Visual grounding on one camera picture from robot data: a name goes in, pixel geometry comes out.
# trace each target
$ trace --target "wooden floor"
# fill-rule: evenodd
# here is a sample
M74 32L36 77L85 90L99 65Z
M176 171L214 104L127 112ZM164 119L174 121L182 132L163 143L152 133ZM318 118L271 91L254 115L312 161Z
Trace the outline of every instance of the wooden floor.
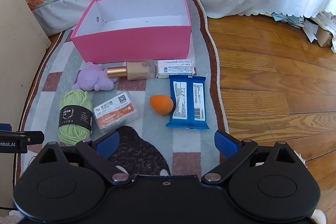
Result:
M336 54L270 17L208 22L230 134L260 145L286 140L308 161L318 208L336 223Z

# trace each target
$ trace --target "gold bottle cap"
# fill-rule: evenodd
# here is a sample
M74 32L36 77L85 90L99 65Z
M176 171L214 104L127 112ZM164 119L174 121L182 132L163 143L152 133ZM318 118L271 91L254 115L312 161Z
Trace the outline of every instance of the gold bottle cap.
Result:
M107 68L107 77L108 78L120 77L120 76L127 76L127 69L126 69L125 66Z

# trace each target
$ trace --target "metal screw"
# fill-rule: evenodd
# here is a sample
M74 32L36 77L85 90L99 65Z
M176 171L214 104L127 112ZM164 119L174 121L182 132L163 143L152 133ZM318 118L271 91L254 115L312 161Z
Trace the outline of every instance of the metal screw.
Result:
M113 179L115 182L122 182L122 181L126 181L126 180L128 180L128 175L125 174L125 173L115 173L115 174L112 176L112 179Z
M207 181L219 181L222 177L217 173L208 173L204 176Z

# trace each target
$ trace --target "rug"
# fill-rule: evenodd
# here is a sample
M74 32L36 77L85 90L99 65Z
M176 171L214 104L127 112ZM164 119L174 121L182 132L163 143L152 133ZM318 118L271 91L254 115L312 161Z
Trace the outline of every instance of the rug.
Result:
M219 58L207 29L207 18L201 3L199 0L187 0L187 4L192 23L188 58L194 60L197 75L206 76L206 119L209 130L165 127L169 116L157 115L149 104L149 98L155 94L169 96L169 79L128 81L120 78L113 90L89 92L94 107L124 90L129 91L133 98L139 118L126 124L128 130L119 133L120 145L109 158L131 176L196 174L201 177L220 161L214 145L214 133L217 129L228 132L228 127L219 89ZM14 181L43 145L50 141L65 145L58 138L59 102L86 64L70 40L73 28L60 34L37 73L38 81L27 99L20 130L40 130L45 134L45 141L41 145L28 146L28 153L17 157ZM123 63L102 66L120 65ZM101 136L97 124L93 122L92 140Z

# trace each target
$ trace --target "cosmetic bottle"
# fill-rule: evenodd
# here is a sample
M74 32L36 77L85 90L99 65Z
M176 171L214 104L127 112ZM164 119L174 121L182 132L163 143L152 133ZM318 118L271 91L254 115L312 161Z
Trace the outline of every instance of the cosmetic bottle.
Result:
M127 76L128 80L148 79L155 77L154 60L126 62L126 66L107 68L107 77Z

